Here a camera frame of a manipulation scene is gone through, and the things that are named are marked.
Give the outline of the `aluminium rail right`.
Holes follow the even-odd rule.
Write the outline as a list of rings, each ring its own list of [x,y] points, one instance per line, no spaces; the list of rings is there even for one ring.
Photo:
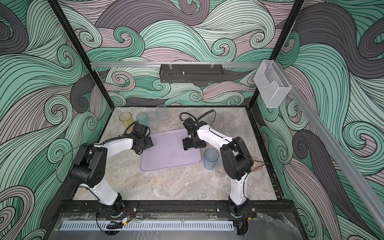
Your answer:
[[[315,113],[306,99],[301,95],[301,92],[296,86],[291,87],[290,93],[293,99],[298,104],[302,113],[306,116],[309,123],[315,129],[319,139],[325,145],[330,156],[337,162],[338,166],[344,172],[349,182],[365,204],[371,216],[375,219],[376,223],[381,230],[384,229],[384,203],[379,198],[377,193],[367,182],[366,178],[357,169],[352,159],[348,156],[347,152],[343,149],[340,143],[332,135],[327,126],[323,123],[321,118]]]

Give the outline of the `black corner frame post left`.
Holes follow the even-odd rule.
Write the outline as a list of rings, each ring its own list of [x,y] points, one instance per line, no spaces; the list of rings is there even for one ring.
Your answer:
[[[97,87],[101,91],[101,94],[103,95],[103,97],[107,101],[107,104],[109,105],[111,110],[114,110],[115,105],[114,105],[112,99],[110,98],[106,88],[104,87],[104,84],[103,84],[99,74],[95,70],[92,69],[91,61],[90,61],[88,55],[86,54],[85,50],[83,49],[79,39],[76,37],[76,34],[75,34],[73,28],[71,27],[68,19],[66,18],[62,8],[60,7],[59,2],[53,1],[53,0],[48,0],[48,3],[50,5],[51,9],[53,10],[54,14],[56,15],[57,19],[59,20],[64,31],[66,32],[67,36],[69,37],[71,43],[74,45],[75,50],[79,54],[83,63],[85,64],[85,66],[86,66],[89,74],[91,75],[92,79],[94,80],[95,84],[97,85]]]

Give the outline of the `teal frosted tall glass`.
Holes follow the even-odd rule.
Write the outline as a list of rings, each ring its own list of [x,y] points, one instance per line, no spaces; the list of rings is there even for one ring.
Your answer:
[[[136,115],[136,120],[141,125],[145,125],[147,127],[150,126],[150,119],[149,119],[148,113],[146,113],[146,112],[139,112]]]

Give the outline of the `pink transparent short glass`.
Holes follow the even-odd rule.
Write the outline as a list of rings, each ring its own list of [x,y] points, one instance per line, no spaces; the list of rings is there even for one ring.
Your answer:
[[[251,172],[256,172],[261,170],[265,166],[265,162],[257,157],[252,157],[254,165],[251,167]]]

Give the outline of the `clear faceted glass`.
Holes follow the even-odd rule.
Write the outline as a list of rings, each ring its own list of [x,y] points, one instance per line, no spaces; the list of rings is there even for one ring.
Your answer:
[[[160,119],[156,111],[148,112],[148,117],[149,117],[149,124],[151,128],[156,127],[159,124]]]

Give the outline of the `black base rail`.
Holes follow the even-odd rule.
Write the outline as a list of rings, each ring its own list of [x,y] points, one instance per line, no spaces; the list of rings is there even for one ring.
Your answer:
[[[235,210],[235,205],[228,200],[204,200],[204,201],[154,201],[154,200],[123,200],[124,213],[214,213],[228,216]],[[102,209],[98,201],[63,201],[58,211],[60,212],[91,212]],[[296,209],[293,201],[247,201],[240,207],[246,214],[251,212],[285,212]]]

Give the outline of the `black corner frame post right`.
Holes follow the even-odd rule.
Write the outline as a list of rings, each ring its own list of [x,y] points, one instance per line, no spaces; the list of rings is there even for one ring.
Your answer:
[[[286,19],[285,23],[283,24],[282,32],[278,38],[278,41],[274,47],[274,50],[272,51],[272,54],[270,56],[269,60],[273,60],[275,62],[277,61],[277,58],[283,49],[283,46],[288,39],[288,36],[294,26],[294,23],[300,13],[301,8],[304,5],[304,1],[294,1],[293,7],[288,15],[288,18]],[[258,88],[255,90],[255,93],[250,101],[249,108],[252,109],[256,106],[257,98],[261,96]]]

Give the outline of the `clear tall glass back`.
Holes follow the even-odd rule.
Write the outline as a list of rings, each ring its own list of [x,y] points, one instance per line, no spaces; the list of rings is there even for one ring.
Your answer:
[[[165,105],[156,106],[156,112],[161,121],[166,121],[169,118],[168,109]]]

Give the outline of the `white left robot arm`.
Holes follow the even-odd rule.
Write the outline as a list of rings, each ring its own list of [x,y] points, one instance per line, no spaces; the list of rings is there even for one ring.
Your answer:
[[[129,125],[118,137],[94,145],[82,145],[73,159],[69,177],[81,187],[88,189],[102,205],[105,212],[113,217],[123,212],[122,196],[105,179],[107,159],[126,150],[137,155],[153,146],[151,129],[138,121]]]

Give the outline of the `aluminium rail back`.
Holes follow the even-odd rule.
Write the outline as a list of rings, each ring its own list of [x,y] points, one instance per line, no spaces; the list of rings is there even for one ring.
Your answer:
[[[223,68],[240,68],[254,69],[258,68],[261,63],[240,63],[240,62],[122,62],[122,61],[97,61],[90,62],[92,68],[159,68],[161,65],[222,65]]]

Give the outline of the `black perforated wall box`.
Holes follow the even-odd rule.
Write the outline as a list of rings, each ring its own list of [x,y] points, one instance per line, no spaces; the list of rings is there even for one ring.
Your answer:
[[[224,69],[214,64],[162,64],[159,75],[163,83],[220,83]]]

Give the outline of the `yellow transparent tall glass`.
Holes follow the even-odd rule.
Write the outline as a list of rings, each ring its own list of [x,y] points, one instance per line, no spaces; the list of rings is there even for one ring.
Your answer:
[[[133,121],[133,116],[130,112],[121,113],[119,115],[119,120],[121,121],[121,123],[123,124],[125,129],[127,129],[127,127],[129,127],[128,132],[131,132],[133,130],[132,123],[134,121]]]

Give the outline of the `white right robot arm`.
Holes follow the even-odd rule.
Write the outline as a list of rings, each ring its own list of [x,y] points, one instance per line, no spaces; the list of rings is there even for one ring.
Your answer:
[[[224,170],[231,178],[229,208],[234,216],[243,215],[249,201],[246,196],[246,181],[254,165],[245,141],[240,137],[225,136],[204,121],[197,122],[187,118],[182,123],[188,133],[188,137],[183,139],[185,151],[204,148],[208,143],[220,152]]]

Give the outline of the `aluminium rail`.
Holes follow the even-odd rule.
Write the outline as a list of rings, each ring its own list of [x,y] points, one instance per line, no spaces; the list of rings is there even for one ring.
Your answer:
[[[261,63],[240,63],[240,62],[122,62],[122,61],[97,61],[90,62],[92,68],[159,68],[161,65],[222,65],[223,68],[240,68],[254,69],[258,68]]]
[[[321,118],[315,113],[306,99],[301,95],[301,92],[296,86],[291,87],[290,93],[293,99],[298,104],[302,113],[306,116],[309,123],[315,129],[319,139],[325,145],[330,156],[337,162],[338,166],[344,172],[349,182],[365,204],[371,216],[375,219],[376,223],[381,230],[384,229],[384,203],[379,198],[377,193],[367,182],[366,178],[357,169],[352,159],[348,156],[347,152],[343,149],[340,143],[332,135],[327,126],[323,123]]]

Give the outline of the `blue transparent tall glass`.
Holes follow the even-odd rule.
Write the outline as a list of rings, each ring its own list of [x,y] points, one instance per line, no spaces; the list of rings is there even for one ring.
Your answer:
[[[204,167],[206,170],[212,170],[218,159],[219,159],[219,152],[216,149],[209,148],[204,151]]]

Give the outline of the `lilac plastic tray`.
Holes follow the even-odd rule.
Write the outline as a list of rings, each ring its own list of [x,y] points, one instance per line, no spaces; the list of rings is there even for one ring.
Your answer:
[[[153,146],[141,154],[141,170],[144,172],[171,167],[197,164],[201,161],[200,149],[184,150],[185,129],[150,134]]]

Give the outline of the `black corner frame post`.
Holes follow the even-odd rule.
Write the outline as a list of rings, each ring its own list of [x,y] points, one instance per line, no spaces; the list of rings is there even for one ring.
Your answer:
[[[66,32],[67,36],[69,37],[71,43],[74,45],[75,50],[79,54],[83,63],[85,64],[85,66],[86,66],[89,74],[91,75],[92,79],[94,80],[95,84],[97,85],[97,87],[101,91],[101,94],[103,95],[103,97],[107,101],[107,104],[109,105],[111,110],[114,110],[115,105],[114,105],[112,99],[110,98],[106,88],[104,87],[104,84],[103,84],[99,74],[95,70],[92,69],[91,61],[90,61],[88,55],[86,54],[85,50],[83,49],[79,39],[76,37],[76,34],[75,34],[73,28],[71,27],[68,19],[66,18],[62,8],[60,7],[59,2],[53,1],[53,0],[48,0],[48,3],[50,5],[51,9],[53,10],[54,14],[56,15],[57,19],[59,20],[64,31]]]
[[[293,7],[288,15],[288,18],[286,19],[285,23],[283,24],[282,32],[278,38],[278,41],[274,47],[274,50],[272,51],[272,54],[270,56],[269,60],[273,60],[275,62],[277,61],[277,58],[283,49],[283,46],[288,39],[288,36],[294,26],[294,23],[300,13],[301,8],[304,5],[304,1],[294,1]],[[257,98],[261,96],[258,88],[255,90],[255,93],[250,101],[249,108],[252,109],[256,106]]]

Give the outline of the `clear acrylic wall holder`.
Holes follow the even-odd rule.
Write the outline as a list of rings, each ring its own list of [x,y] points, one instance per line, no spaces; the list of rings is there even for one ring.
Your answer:
[[[273,60],[264,60],[254,82],[267,108],[278,108],[292,87],[283,66]]]

